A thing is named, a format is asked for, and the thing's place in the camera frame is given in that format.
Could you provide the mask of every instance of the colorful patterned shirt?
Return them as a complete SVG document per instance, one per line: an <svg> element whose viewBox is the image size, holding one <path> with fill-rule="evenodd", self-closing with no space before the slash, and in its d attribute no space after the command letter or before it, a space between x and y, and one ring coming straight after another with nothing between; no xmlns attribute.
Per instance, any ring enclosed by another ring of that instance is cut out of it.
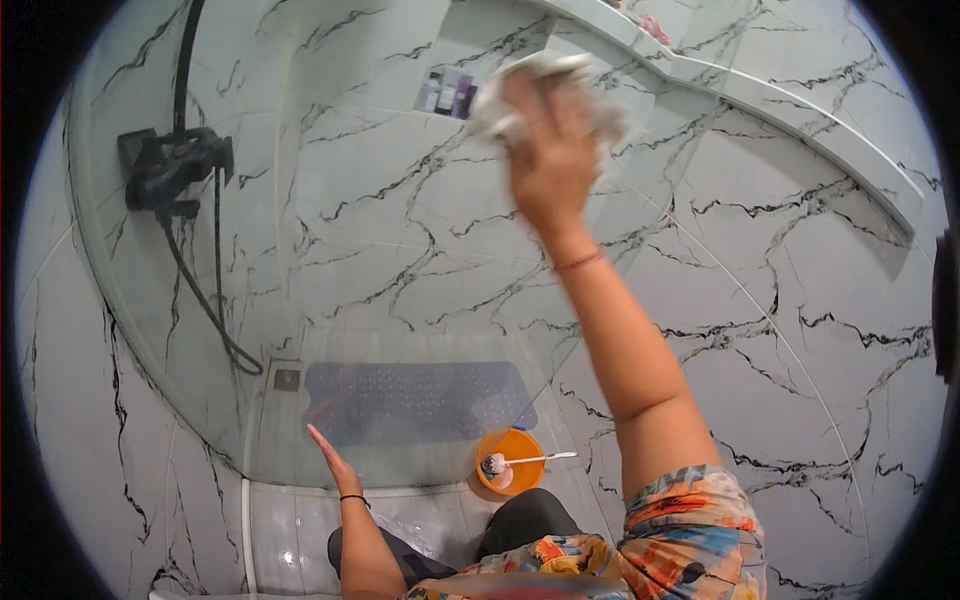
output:
<svg viewBox="0 0 960 600"><path fill-rule="evenodd" d="M543 571L620 579L634 592L611 600L689 598L761 600L766 597L763 530L736 478L700 465L669 472L640 491L627 509L616 547L594 534L547 536L461 573ZM455 600L424 580L405 598Z"/></svg>

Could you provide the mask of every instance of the black pants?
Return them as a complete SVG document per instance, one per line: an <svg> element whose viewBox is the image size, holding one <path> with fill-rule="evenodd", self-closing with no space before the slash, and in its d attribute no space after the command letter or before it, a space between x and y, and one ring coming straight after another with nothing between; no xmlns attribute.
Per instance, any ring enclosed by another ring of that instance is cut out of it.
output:
<svg viewBox="0 0 960 600"><path fill-rule="evenodd" d="M442 579L457 573L456 569L423 556L382 527L380 531L400 565L408 588L422 579ZM583 532L557 496L547 490L534 488L507 500L493 513L474 560L480 562L485 556L502 554L544 536L575 536L580 533ZM337 577L340 577L343 539L344 529L338 527L326 542L327 555L330 564L337 570Z"/></svg>

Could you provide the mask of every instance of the white cloth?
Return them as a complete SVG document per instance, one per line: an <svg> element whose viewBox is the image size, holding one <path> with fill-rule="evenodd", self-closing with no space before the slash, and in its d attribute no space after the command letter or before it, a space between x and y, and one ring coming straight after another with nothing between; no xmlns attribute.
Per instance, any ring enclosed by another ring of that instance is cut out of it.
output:
<svg viewBox="0 0 960 600"><path fill-rule="evenodd" d="M565 73L579 85L588 97L590 121L597 132L601 148L623 139L627 134L627 110L622 105L601 98L590 89L593 56L580 54L563 57L549 51L541 51L500 67L477 90L473 107L467 121L470 134L491 144L513 146L527 136L523 117L504 98L503 82L507 75L520 67L529 67L534 77Z"/></svg>

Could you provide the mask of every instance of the hand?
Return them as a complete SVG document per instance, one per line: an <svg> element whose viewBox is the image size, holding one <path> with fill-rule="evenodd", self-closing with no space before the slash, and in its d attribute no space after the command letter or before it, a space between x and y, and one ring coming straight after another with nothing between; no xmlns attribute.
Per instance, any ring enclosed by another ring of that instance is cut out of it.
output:
<svg viewBox="0 0 960 600"><path fill-rule="evenodd" d="M511 73L504 85L507 102L529 129L525 141L508 149L510 189L520 213L549 245L583 226L580 213L596 180L596 137L587 99L566 78L538 82L527 68Z"/></svg>
<svg viewBox="0 0 960 600"><path fill-rule="evenodd" d="M324 454L326 465L333 475L333 481L336 482L340 495L343 496L352 493L363 495L363 486L360 485L360 478L357 477L357 473L353 470L353 467L351 467L347 461L340 458L337 451L333 449L333 446L330 445L330 442L328 442L324 436L320 435L316 427L308 424L306 428L310 431L310 437L313 438L313 441L317 443L320 451Z"/></svg>

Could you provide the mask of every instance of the orange bowl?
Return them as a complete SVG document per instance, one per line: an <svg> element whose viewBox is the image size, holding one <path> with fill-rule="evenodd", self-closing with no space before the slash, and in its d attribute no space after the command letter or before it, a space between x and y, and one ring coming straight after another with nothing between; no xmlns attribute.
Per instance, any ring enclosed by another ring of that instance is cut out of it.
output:
<svg viewBox="0 0 960 600"><path fill-rule="evenodd" d="M481 440L480 445L477 446L477 477L480 478L480 483L482 483L485 488L501 495L515 496L518 493L532 490L540 484L540 480L543 478L544 461L511 465L511 468L514 470L514 480L510 485L502 489L494 486L487 480L487 477L484 476L480 464L488 454L496 454L497 452L503 454L503 458L508 461L513 461L518 458L543 456L543 450L540 449L540 445L525 431L520 431L519 429L507 429L504 431L501 429L491 432L486 438Z"/></svg>

